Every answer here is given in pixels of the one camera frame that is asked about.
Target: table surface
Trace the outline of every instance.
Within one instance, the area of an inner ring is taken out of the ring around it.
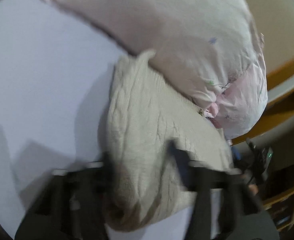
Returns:
[[[11,237],[52,169],[95,160],[105,148],[113,64],[125,54],[39,0],[0,0],[0,224]],[[108,232],[111,239],[178,240],[190,213]]]

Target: beige cloth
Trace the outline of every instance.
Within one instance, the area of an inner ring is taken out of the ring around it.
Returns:
[[[148,66],[153,55],[121,57],[115,66],[107,138],[116,183],[105,217],[121,231],[155,223],[192,204],[195,195],[181,188],[175,162],[166,154],[169,139],[177,138],[181,149],[212,169],[226,170],[231,163],[222,133],[199,114],[200,107]]]

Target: pink garment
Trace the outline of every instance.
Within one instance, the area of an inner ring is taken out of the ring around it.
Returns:
[[[245,73],[217,96],[204,112],[216,128],[223,128],[227,140],[247,133],[259,120],[267,105],[266,66],[252,64]]]

